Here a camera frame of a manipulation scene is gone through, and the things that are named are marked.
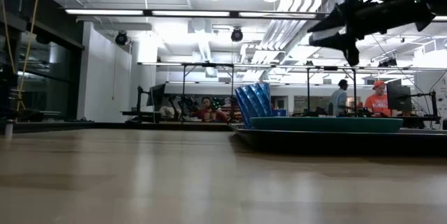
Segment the glass wall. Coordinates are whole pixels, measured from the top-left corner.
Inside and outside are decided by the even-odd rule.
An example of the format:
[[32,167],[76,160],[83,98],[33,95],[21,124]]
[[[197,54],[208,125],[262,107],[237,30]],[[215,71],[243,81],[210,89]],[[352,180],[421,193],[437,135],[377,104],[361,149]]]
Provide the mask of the glass wall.
[[80,52],[67,50],[37,35],[23,33],[19,55],[20,77],[24,70],[29,39],[31,49],[24,75],[24,106],[27,110],[41,112],[47,118],[75,119]]

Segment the man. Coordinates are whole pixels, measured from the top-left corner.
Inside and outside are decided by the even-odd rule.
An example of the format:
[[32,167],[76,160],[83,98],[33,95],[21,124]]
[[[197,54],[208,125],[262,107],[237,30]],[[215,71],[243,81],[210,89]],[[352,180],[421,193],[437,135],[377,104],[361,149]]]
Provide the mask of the man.
[[385,94],[385,82],[375,81],[374,94],[369,96],[365,102],[365,107],[368,108],[370,112],[381,113],[388,117],[392,116],[392,112],[388,109],[388,96]]
[[211,98],[210,97],[203,97],[202,98],[202,105],[203,109],[194,112],[191,114],[192,117],[199,117],[202,119],[202,122],[206,121],[220,121],[220,122],[227,122],[227,116],[224,112],[221,110],[212,110],[211,105]]
[[346,106],[346,99],[348,98],[348,94],[346,92],[348,89],[348,81],[340,80],[338,86],[340,89],[334,91],[330,97],[329,115],[332,116],[340,116],[341,114],[344,114],[345,110],[350,109]]

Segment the security camera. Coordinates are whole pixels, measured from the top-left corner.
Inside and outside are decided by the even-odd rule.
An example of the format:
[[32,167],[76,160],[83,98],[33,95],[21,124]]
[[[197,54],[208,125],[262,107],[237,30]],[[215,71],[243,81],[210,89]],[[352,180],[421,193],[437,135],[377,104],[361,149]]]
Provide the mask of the security camera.
[[240,42],[244,38],[244,34],[240,28],[234,28],[231,34],[231,40],[233,42]]
[[118,36],[115,38],[115,42],[118,45],[125,46],[131,42],[131,39],[127,37],[127,31],[119,31]]

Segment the ceiling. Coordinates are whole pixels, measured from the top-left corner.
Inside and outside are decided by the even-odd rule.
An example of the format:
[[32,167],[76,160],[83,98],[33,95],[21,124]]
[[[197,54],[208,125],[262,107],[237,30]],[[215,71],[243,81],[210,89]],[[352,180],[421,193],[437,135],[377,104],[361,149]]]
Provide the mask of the ceiling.
[[[148,8],[148,9],[182,9],[182,10],[278,10],[280,1],[266,2],[264,0],[55,0],[66,8]],[[102,17],[101,23],[95,20],[96,28],[104,29],[104,31],[111,35],[116,35],[117,31],[113,29],[116,24],[145,24],[150,23],[154,31],[160,36],[163,43],[159,47],[159,56],[191,56],[192,52],[199,50],[198,44],[194,39],[191,39],[191,34],[188,33],[188,22],[190,19],[180,18],[156,18],[156,17]],[[230,40],[230,31],[220,31],[217,35],[214,34],[209,42],[210,50],[212,52],[233,52],[239,54],[241,47],[245,43],[257,42],[259,43],[273,26],[272,20],[231,20],[231,19],[209,19],[211,24],[228,25],[229,27],[241,27],[244,32],[244,40],[239,43],[233,43]],[[134,31],[130,33],[137,38],[141,31]],[[298,33],[293,34],[291,39],[295,38]],[[405,62],[413,59],[414,50],[423,46],[425,43],[433,41],[433,37],[447,37],[447,24],[436,23],[429,25],[421,33],[416,31],[413,24],[391,29],[386,35],[367,36],[365,40],[358,42],[360,50],[360,64],[371,64],[376,66],[377,63],[372,63],[372,59],[377,59],[384,52],[395,52],[397,59]],[[302,47],[297,47],[295,51],[290,54],[290,59],[305,61],[311,59],[323,65],[345,64],[344,56],[341,52],[330,49],[315,49],[307,50],[306,42],[303,40],[299,44],[304,44]]]

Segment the orange shirt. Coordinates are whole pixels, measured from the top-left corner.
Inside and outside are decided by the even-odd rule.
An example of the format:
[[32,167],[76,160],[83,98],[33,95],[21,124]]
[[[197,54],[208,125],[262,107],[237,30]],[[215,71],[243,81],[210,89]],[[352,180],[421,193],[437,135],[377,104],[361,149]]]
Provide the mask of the orange shirt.
[[388,109],[388,96],[386,94],[382,96],[372,94],[367,98],[365,107],[372,109],[373,112],[381,112],[388,117],[391,116],[391,110]]

